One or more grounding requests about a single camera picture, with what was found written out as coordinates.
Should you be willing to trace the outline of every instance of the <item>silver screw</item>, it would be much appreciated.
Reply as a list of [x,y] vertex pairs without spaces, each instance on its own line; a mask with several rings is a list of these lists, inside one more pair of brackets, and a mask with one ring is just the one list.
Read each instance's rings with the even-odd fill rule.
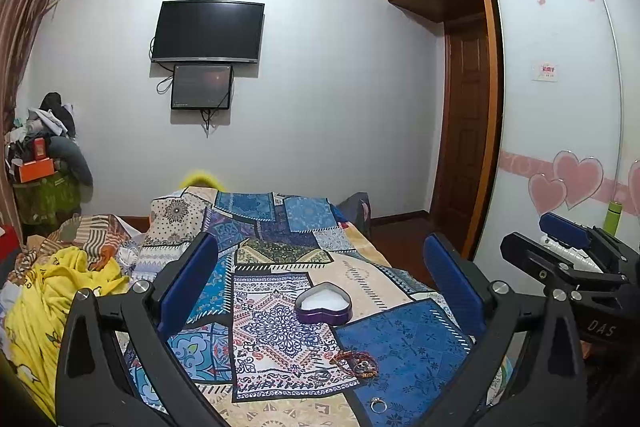
[[132,288],[135,293],[144,293],[149,289],[149,286],[151,286],[151,283],[145,279],[142,279],[140,281],[135,281]]
[[505,293],[509,292],[509,285],[503,281],[496,281],[491,285],[491,288],[500,295],[505,295]]
[[76,292],[76,295],[78,295],[78,298],[81,301],[84,301],[85,299],[87,299],[89,297],[89,295],[91,295],[91,290],[89,288],[80,288]]
[[552,295],[556,301],[566,301],[566,293],[564,293],[560,288],[553,290]]

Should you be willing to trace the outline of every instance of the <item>red object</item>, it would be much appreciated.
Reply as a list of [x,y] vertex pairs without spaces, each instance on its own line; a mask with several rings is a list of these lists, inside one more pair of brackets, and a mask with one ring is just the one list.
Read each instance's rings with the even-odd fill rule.
[[33,141],[33,158],[42,160],[47,157],[47,151],[44,145],[44,138],[36,138]]
[[53,174],[53,160],[45,158],[34,162],[25,163],[18,168],[20,171],[20,181],[22,183],[44,178]]
[[20,249],[20,242],[11,225],[0,225],[4,233],[0,235],[0,261],[3,261],[9,254]]

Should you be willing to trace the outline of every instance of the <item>curtain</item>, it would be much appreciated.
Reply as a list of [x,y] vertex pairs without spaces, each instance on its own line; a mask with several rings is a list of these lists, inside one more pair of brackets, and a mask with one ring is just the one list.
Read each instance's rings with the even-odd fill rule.
[[[0,0],[0,136],[12,128],[16,93],[48,1]],[[0,169],[0,222],[13,225],[22,238],[14,193],[5,168]]]

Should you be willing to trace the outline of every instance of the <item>yellow plush object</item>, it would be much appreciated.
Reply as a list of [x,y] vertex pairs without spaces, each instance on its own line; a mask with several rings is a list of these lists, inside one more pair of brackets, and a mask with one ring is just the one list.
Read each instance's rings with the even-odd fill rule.
[[100,271],[87,271],[86,252],[77,247],[64,248],[47,264],[27,272],[4,327],[18,377],[53,421],[60,342],[76,291],[91,288],[96,295],[124,293],[128,280],[120,276],[114,259]]
[[226,192],[222,183],[205,171],[190,172],[180,184],[180,188],[187,187],[210,187],[216,188],[217,190],[220,190],[220,192]]

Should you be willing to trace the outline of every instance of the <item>tv screen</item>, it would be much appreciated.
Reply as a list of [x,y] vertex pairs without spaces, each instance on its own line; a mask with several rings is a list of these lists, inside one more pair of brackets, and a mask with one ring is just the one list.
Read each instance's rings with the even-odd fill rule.
[[228,109],[232,75],[229,65],[177,64],[171,88],[171,108]]
[[255,2],[164,1],[151,60],[257,62],[263,13]]

